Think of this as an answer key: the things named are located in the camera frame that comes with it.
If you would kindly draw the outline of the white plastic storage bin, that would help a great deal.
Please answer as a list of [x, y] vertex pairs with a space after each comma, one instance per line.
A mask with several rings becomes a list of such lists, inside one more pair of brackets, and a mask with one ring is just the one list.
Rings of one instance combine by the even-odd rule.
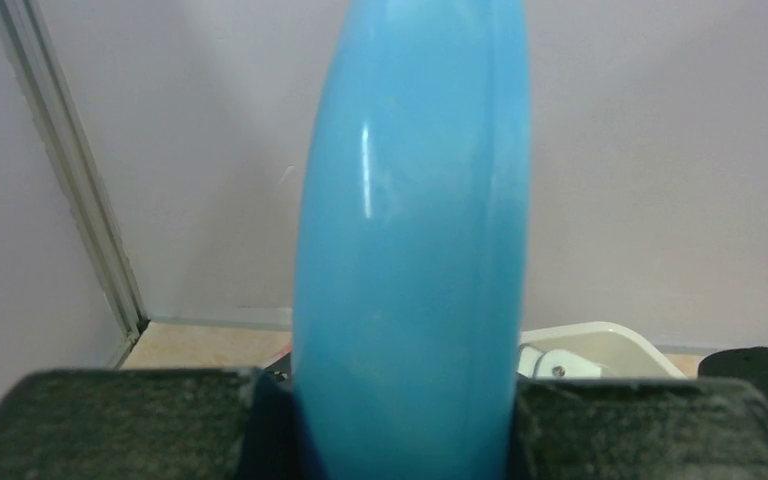
[[682, 373], [637, 332], [611, 322], [524, 331], [517, 373], [529, 379], [681, 379]]

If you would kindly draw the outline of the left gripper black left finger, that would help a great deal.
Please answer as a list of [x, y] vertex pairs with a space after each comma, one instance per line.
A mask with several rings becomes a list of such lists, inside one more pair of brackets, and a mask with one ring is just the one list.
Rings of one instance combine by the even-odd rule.
[[292, 397], [258, 368], [39, 371], [0, 401], [0, 479], [299, 479]]

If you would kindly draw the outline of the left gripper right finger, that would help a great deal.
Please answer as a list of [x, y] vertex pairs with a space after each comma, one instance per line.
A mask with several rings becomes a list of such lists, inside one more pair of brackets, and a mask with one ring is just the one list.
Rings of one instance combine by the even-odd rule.
[[768, 479], [768, 400], [703, 380], [517, 384], [509, 479]]

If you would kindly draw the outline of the blue plastic bin lid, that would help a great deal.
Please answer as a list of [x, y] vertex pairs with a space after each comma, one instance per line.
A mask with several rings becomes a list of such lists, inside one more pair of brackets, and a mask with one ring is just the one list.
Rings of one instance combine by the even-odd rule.
[[308, 478], [504, 477], [530, 126], [521, 2], [349, 5], [298, 227]]

